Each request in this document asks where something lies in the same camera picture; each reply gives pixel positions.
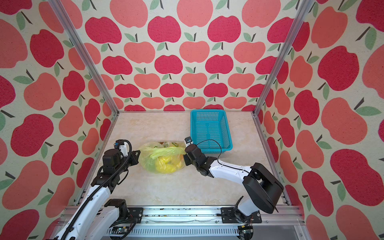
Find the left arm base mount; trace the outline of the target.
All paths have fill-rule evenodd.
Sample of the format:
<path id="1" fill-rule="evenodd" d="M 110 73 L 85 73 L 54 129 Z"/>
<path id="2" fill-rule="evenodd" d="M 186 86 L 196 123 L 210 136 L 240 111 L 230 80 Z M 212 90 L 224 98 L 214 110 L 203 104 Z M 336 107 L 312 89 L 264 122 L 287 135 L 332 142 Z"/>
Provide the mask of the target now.
<path id="1" fill-rule="evenodd" d="M 108 215 L 112 211 L 114 216 L 114 221 L 112 226 L 127 223 L 129 221 L 136 221 L 136 223 L 141 223 L 144 208 L 127 206 L 126 200 L 124 199 L 110 199 L 108 200 L 103 210 L 108 212 Z"/>

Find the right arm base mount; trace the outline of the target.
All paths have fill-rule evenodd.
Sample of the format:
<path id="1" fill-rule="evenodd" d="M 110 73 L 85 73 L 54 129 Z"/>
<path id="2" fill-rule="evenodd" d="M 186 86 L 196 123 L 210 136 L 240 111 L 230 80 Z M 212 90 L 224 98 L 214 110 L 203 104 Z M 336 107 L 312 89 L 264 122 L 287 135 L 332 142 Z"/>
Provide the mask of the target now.
<path id="1" fill-rule="evenodd" d="M 222 218 L 223 224 L 261 224 L 262 217 L 260 211 L 256 211 L 252 213 L 250 216 L 244 215 L 240 210 L 238 210 L 238 205 L 240 201 L 243 199 L 243 196 L 239 198 L 234 207 L 221 208 L 221 213 L 217 214 L 218 217 Z"/>

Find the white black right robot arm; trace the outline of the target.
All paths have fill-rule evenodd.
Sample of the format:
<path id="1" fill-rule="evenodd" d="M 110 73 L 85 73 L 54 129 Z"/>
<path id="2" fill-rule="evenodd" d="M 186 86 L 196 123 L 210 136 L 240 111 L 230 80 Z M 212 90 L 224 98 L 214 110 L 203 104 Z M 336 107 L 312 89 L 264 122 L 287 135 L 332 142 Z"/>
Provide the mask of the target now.
<path id="1" fill-rule="evenodd" d="M 260 212 L 272 214 L 283 193 L 281 182 L 260 163 L 253 166 L 238 166 L 207 157 L 201 149 L 191 144 L 185 148 L 184 160 L 187 166 L 193 165 L 205 177 L 229 180 L 243 186 L 247 197 L 240 197 L 234 208 L 221 216 L 248 223 L 251 217 Z"/>

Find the yellow plastic bag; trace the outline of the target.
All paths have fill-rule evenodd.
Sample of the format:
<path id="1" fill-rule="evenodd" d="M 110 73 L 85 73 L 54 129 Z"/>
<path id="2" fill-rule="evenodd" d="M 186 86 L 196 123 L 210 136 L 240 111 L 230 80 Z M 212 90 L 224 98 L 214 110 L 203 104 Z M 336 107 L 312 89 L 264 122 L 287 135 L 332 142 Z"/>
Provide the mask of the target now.
<path id="1" fill-rule="evenodd" d="M 139 163 L 150 173 L 172 174 L 186 166 L 185 148 L 184 142 L 149 142 L 139 148 Z"/>

